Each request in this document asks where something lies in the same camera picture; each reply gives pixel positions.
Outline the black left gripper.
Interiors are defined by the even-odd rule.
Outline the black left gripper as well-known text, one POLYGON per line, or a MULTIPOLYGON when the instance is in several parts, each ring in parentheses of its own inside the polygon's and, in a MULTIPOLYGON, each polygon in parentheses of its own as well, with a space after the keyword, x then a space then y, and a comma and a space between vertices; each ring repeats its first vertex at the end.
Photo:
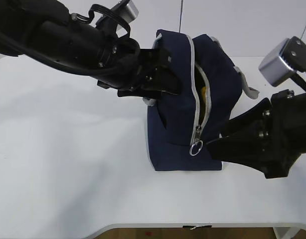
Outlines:
POLYGON ((162 93, 181 94, 181 81, 171 70, 171 52, 164 47, 141 49, 132 64, 122 63, 122 70, 98 77, 97 86, 117 90, 118 97, 159 100, 162 93))

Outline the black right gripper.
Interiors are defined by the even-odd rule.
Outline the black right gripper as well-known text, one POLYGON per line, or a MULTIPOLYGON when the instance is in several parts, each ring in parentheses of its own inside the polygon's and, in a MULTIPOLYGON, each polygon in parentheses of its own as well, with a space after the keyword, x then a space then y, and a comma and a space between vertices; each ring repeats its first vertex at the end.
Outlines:
POLYGON ((222 138, 207 143, 211 159, 244 165, 262 172, 267 179, 288 177, 291 167, 306 154, 306 93, 273 94, 221 129, 222 138), (268 141, 254 135, 233 134, 271 110, 268 141))

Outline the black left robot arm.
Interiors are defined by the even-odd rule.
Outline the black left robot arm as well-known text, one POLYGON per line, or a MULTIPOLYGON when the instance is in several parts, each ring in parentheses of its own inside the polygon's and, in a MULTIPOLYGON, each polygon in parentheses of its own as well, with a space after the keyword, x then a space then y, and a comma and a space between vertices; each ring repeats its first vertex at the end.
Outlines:
POLYGON ((86 16, 57 0, 0 0, 0 54, 28 56, 46 66, 97 80, 119 97, 158 100, 179 95, 171 52, 142 49, 131 38, 138 10, 131 0, 112 8, 93 4, 86 16))

